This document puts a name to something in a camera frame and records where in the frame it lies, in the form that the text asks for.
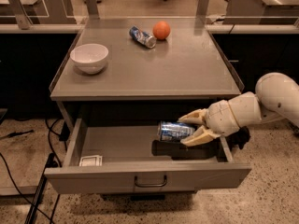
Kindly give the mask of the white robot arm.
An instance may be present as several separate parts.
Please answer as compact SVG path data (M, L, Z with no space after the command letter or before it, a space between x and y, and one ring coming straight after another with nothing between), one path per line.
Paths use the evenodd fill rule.
M299 126L299 85L284 74L268 73L259 78L255 92L220 100L180 117L178 122L198 125L193 134L180 142L187 147L203 145L245 126L281 119Z

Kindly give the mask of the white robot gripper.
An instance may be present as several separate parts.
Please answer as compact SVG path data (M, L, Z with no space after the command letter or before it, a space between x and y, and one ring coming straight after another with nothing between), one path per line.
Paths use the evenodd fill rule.
M256 95L246 92L228 101L221 100L206 109L196 109L178 119L178 122L202 125L192 135L180 142L193 147L203 145L223 136L229 136L240 128L262 120Z

